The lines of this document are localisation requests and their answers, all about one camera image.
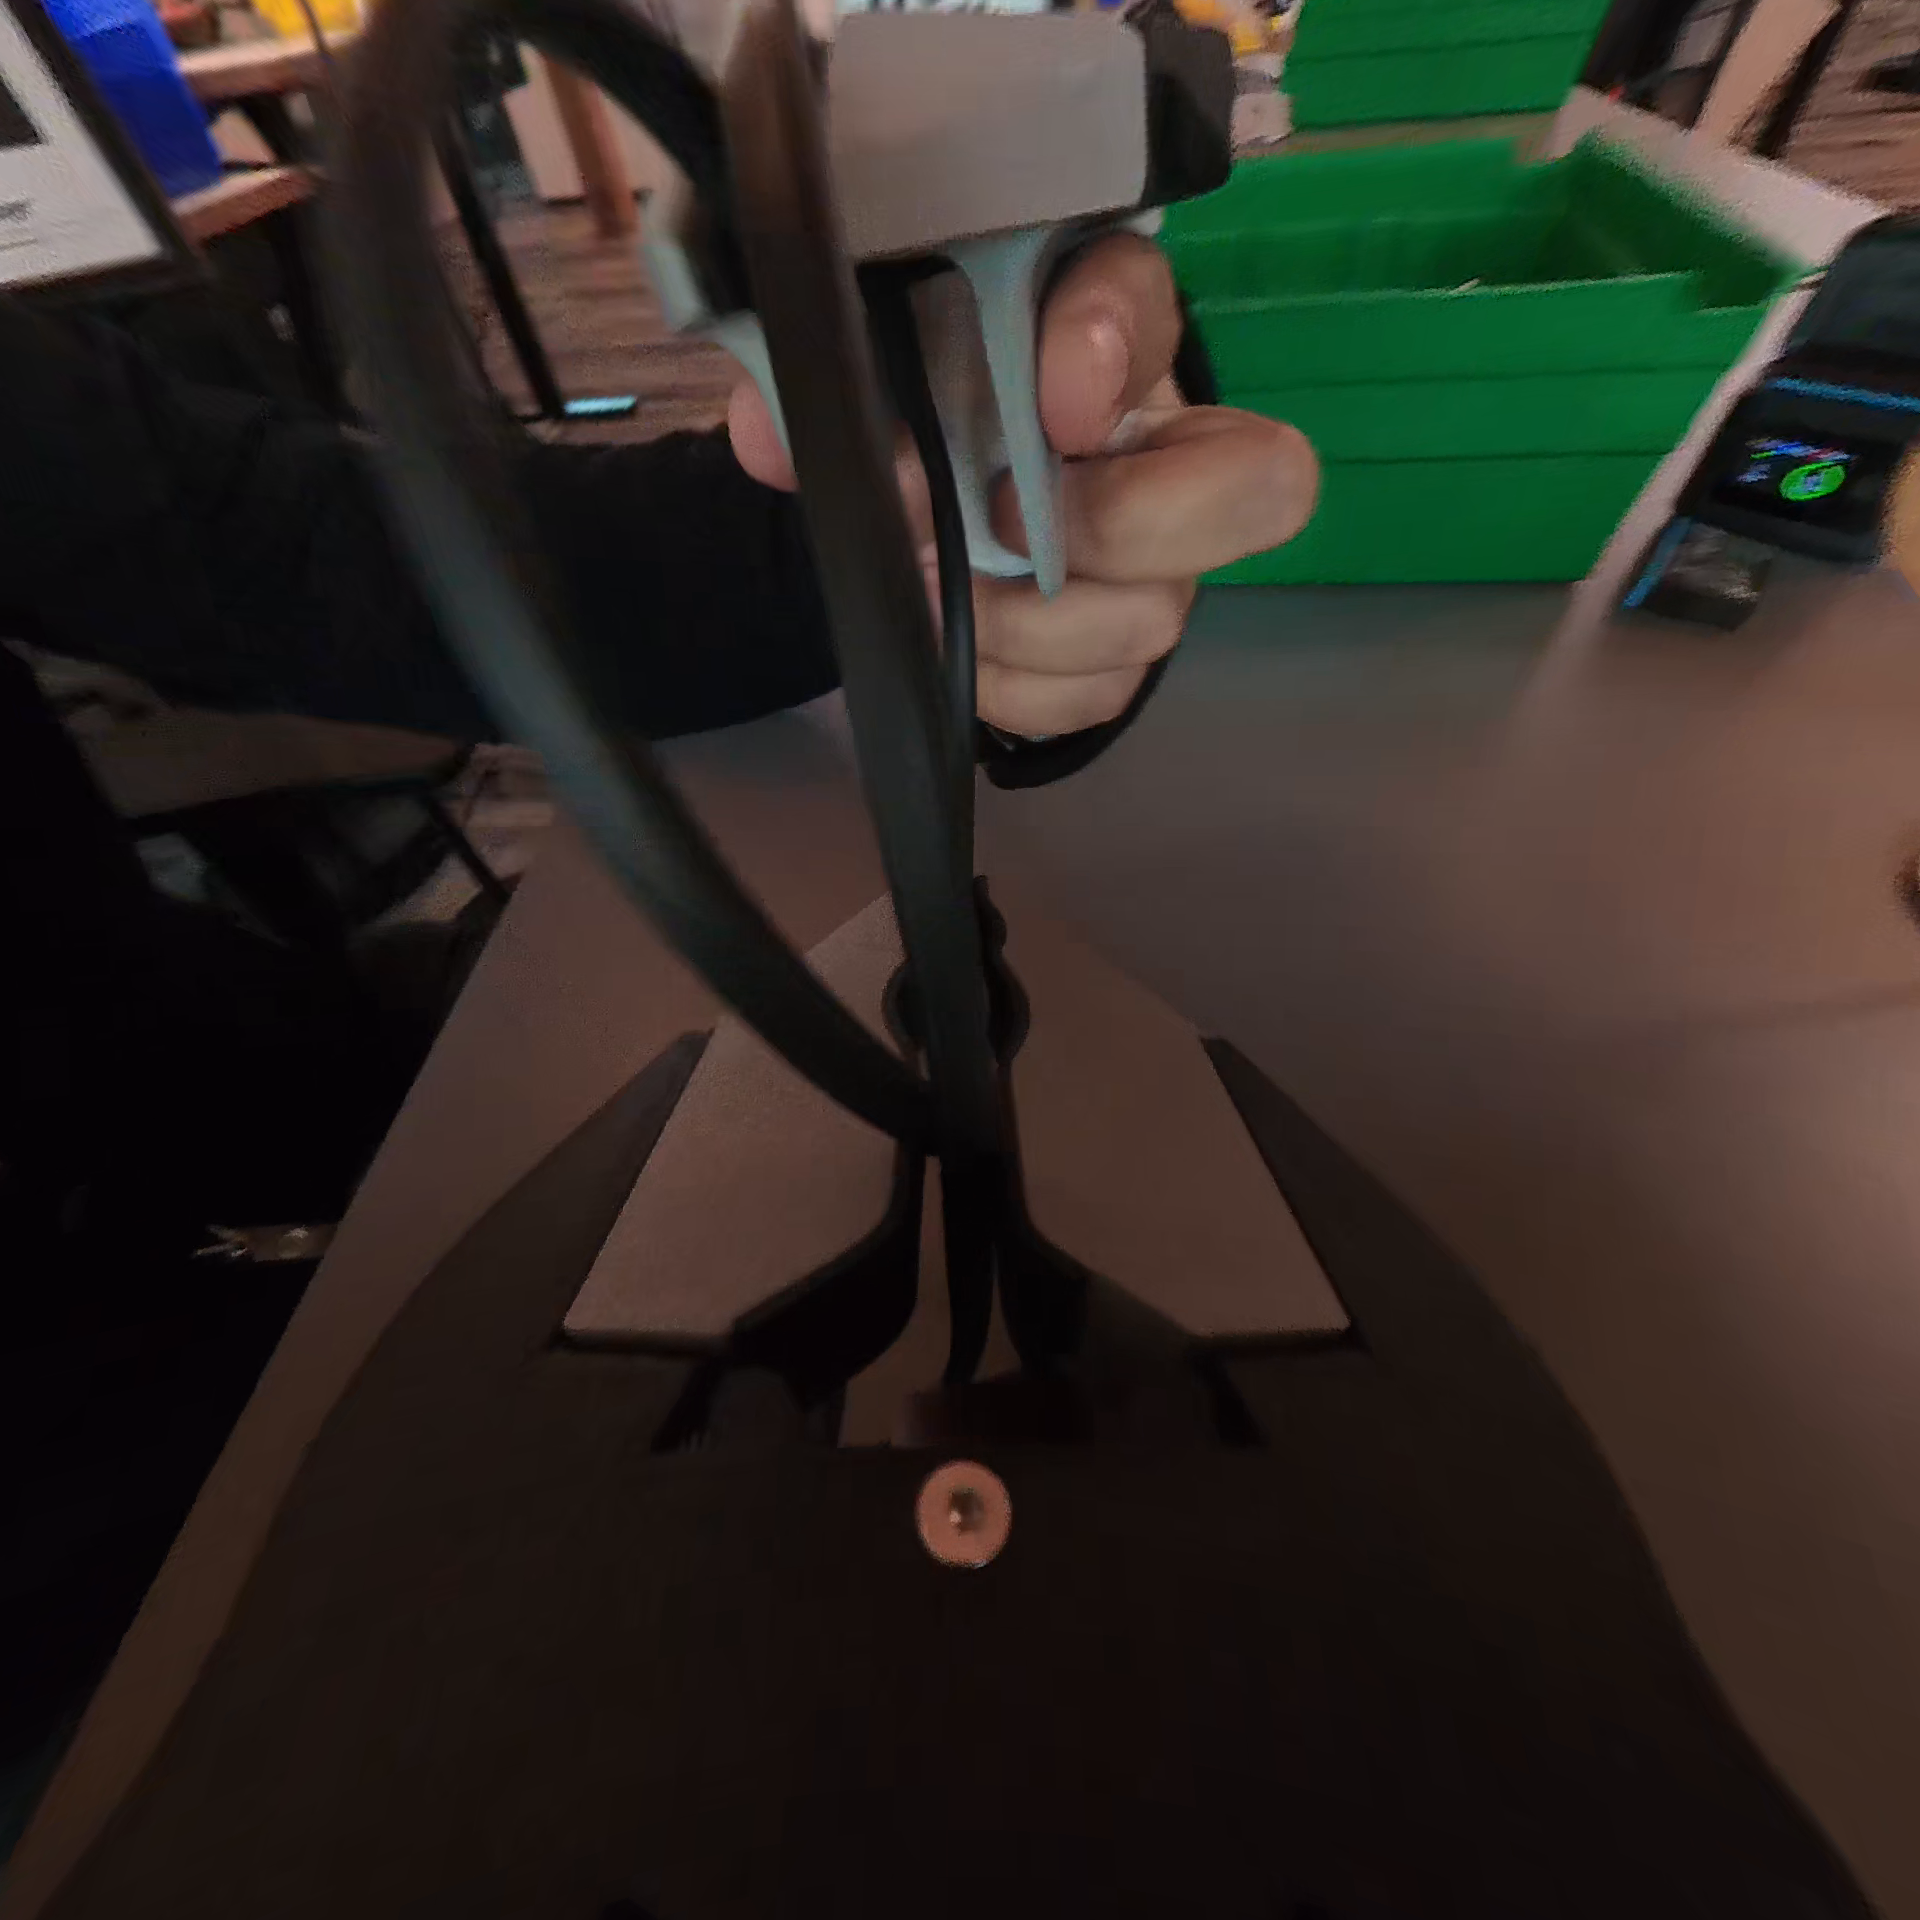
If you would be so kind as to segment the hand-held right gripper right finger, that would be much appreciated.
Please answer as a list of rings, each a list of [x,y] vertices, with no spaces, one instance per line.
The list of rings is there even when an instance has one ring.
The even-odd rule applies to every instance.
[[[1017,1354],[1094,1323],[1161,1354],[1258,1354],[1351,1327],[1208,1044],[1037,896],[976,885],[990,987],[998,1319]]]

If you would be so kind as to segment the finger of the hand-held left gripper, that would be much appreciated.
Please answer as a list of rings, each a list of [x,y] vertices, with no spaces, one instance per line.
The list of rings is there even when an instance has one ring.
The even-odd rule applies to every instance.
[[[855,266],[930,267],[910,301],[972,570],[1056,594],[1040,310],[1069,251],[1149,234],[1143,36],[1117,16],[845,14],[826,144]]]
[[[663,322],[738,362],[778,447],[789,450],[770,349],[729,231],[703,207],[646,207],[639,215],[639,263]]]

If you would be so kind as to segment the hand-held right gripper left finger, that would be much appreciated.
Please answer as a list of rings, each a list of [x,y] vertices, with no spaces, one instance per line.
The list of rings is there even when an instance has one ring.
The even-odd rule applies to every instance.
[[[588,1277],[569,1342],[892,1346],[920,1279],[924,1162],[720,1015]]]

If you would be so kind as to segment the green plastic bin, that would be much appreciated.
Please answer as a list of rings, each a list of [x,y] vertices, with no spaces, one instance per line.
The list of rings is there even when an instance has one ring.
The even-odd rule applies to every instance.
[[[1585,134],[1247,158],[1161,228],[1241,412],[1320,486],[1252,584],[1568,584],[1805,266]]]
[[[1303,3],[1282,68],[1294,133],[1546,111],[1607,3]]]

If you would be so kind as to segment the person's left hand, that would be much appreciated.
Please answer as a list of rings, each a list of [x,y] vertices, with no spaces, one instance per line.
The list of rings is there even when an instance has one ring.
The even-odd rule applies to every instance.
[[[997,786],[1090,765],[1183,638],[1200,579],[1294,539],[1318,466],[1292,424],[1188,402],[1188,331],[1161,250],[1114,231],[1049,286],[1040,423],[1062,456],[1064,581],[973,576],[976,720]]]

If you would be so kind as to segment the wooden table black legs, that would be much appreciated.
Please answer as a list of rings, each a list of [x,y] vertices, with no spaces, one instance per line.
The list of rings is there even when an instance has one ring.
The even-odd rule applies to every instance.
[[[349,376],[320,287],[321,117],[360,38],[370,4],[167,4],[161,22],[194,46],[178,46],[189,100],[209,131],[232,118],[241,150],[222,150],[216,183],[175,200],[181,226],[206,250],[260,226],[271,255],[271,309],[284,320],[301,381],[336,415],[351,415]],[[473,158],[469,117],[448,107],[433,134],[431,212],[456,234],[452,261],[466,266],[469,356],[481,380],[484,325],[502,340],[514,370],[505,399],[518,421],[569,415],[557,373],[495,224],[498,195]]]

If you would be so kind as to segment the blue plastic crate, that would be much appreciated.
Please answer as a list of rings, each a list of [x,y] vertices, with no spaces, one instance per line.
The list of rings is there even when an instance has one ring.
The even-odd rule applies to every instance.
[[[45,3],[44,10],[167,199],[222,179],[223,158],[154,4]]]

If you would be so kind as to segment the white printed sign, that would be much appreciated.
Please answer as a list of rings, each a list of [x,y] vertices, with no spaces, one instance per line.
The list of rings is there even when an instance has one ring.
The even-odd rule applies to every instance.
[[[44,4],[1,4],[1,291],[157,293],[201,275],[136,146]]]

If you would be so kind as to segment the black battery charger case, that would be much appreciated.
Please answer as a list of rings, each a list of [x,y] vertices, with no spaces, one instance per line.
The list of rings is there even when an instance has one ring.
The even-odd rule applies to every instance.
[[[1863,226],[1720,423],[1682,515],[1805,559],[1881,559],[1917,442],[1917,218]]]

